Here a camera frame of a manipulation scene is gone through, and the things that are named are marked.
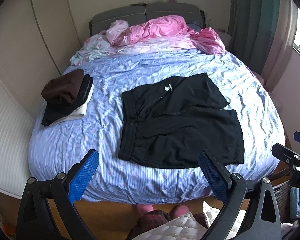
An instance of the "wooden floor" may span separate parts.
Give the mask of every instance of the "wooden floor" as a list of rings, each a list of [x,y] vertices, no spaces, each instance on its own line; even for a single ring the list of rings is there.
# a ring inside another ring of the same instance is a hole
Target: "wooden floor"
[[[222,202],[214,197],[195,199],[185,202],[193,214],[202,212],[202,200],[210,206],[221,209]],[[51,211],[61,234],[71,239],[58,214],[53,200],[49,201]],[[0,193],[0,214],[7,223],[16,225],[20,200]],[[154,205],[154,209],[169,212],[176,204]],[[245,200],[242,209],[246,209]],[[139,215],[134,205],[116,202],[87,202],[80,200],[75,206],[81,217],[98,240],[125,240],[129,231],[135,226]]]

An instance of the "wrinkled fabric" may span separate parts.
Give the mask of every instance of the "wrinkled fabric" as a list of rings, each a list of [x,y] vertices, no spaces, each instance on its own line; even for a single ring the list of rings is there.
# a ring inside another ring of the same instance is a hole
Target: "wrinkled fabric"
[[[72,104],[58,106],[47,103],[41,124],[45,127],[49,126],[55,121],[70,115],[73,111],[81,107],[88,100],[92,85],[93,78],[86,74],[83,77],[77,99]]]
[[[43,99],[53,105],[72,104],[77,99],[83,76],[83,70],[77,69],[50,80],[41,92]]]
[[[90,92],[89,92],[89,95],[88,95],[88,99],[82,106],[78,107],[71,114],[54,121],[52,124],[50,124],[50,126],[56,125],[56,124],[64,122],[64,121],[84,118],[84,116],[86,115],[86,112],[87,112],[88,103],[90,102],[90,100],[92,98],[92,93],[93,93],[93,84],[91,86],[91,89],[90,89]]]
[[[186,25],[181,16],[159,17],[131,27],[124,20],[116,20],[108,30],[87,39],[70,62],[79,66],[102,57],[194,48],[207,54],[226,52],[223,42],[212,28],[196,32]]]
[[[226,52],[223,42],[212,28],[205,28],[196,32],[188,27],[183,17],[178,15],[163,16],[131,26],[116,38],[114,35],[111,36],[110,43],[121,47],[157,37],[171,36],[189,38],[190,40],[185,42],[191,42],[194,47],[207,54],[223,54]]]
[[[197,49],[101,58],[82,68],[94,79],[94,90],[83,119],[44,128],[45,103],[29,144],[29,169],[38,180],[68,172],[90,149],[99,152],[100,164],[82,198],[130,204],[180,203],[211,195],[200,168],[154,169],[120,160],[123,128],[122,93],[171,76],[208,73],[239,118],[244,140],[244,164],[227,166],[245,179],[271,174],[279,160],[275,143],[284,145],[284,131],[268,93],[246,66],[229,52],[202,54]]]
[[[300,188],[290,189],[290,218],[297,219],[300,214]]]

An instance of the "black folded garment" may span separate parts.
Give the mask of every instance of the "black folded garment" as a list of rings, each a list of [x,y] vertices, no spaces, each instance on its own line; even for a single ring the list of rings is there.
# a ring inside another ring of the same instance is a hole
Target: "black folded garment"
[[[122,93],[123,129],[118,157],[159,169],[198,167],[208,149],[223,165],[244,161],[235,110],[207,73],[172,76]]]
[[[53,105],[47,103],[41,124],[49,126],[56,120],[68,116],[74,110],[82,106],[88,99],[92,84],[93,78],[89,74],[86,74],[83,77],[77,99],[72,104],[64,103],[62,105]]]
[[[44,100],[54,105],[72,104],[77,99],[83,77],[84,71],[76,69],[52,79],[45,85],[41,95]]]

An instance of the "curtain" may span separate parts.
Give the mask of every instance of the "curtain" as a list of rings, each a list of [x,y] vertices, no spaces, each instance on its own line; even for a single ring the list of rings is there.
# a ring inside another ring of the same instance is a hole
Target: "curtain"
[[[272,47],[262,70],[265,88],[271,92],[290,60],[297,31],[298,8],[292,0],[280,0],[278,25]]]
[[[278,23],[280,0],[231,0],[228,50],[261,74]]]

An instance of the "plaid pants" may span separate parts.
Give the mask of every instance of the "plaid pants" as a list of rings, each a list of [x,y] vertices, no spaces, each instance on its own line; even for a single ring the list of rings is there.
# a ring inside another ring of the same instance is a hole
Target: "plaid pants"
[[[195,214],[195,215],[193,215],[193,217],[202,226],[204,226],[205,228],[208,228],[203,214],[201,214],[201,213]],[[136,226],[130,231],[126,240],[131,240],[131,239],[135,238],[136,236],[141,235],[142,233],[147,232],[151,229],[162,226],[171,220],[172,219],[168,213],[166,213],[160,209],[153,210],[139,218]]]

